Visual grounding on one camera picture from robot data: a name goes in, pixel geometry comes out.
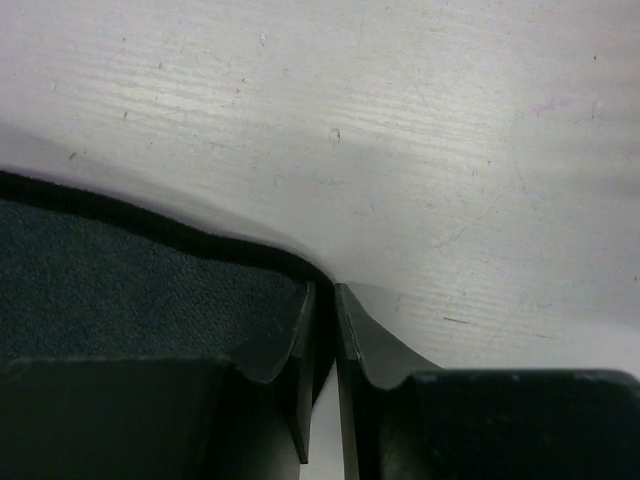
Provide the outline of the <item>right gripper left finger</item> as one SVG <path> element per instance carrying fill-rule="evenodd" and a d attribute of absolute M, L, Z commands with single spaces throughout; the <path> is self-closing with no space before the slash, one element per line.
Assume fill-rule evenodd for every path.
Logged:
<path fill-rule="evenodd" d="M 22 358 L 1 370 L 5 479 L 296 479 L 309 455 L 316 289 L 288 334 L 228 355 Z"/>

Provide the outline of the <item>purple grey towel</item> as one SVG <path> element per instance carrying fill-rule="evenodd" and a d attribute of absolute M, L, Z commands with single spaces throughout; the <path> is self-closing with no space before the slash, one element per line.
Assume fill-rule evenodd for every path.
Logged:
<path fill-rule="evenodd" d="M 1 361 L 228 352 L 290 333 L 331 281 L 282 249 L 91 191 L 1 175 Z"/>

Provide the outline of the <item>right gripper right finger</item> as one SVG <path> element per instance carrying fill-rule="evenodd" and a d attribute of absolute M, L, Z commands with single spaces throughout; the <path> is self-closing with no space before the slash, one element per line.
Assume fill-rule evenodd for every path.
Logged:
<path fill-rule="evenodd" d="M 349 479 L 635 479 L 639 383 L 608 369 L 444 369 L 336 288 Z"/>

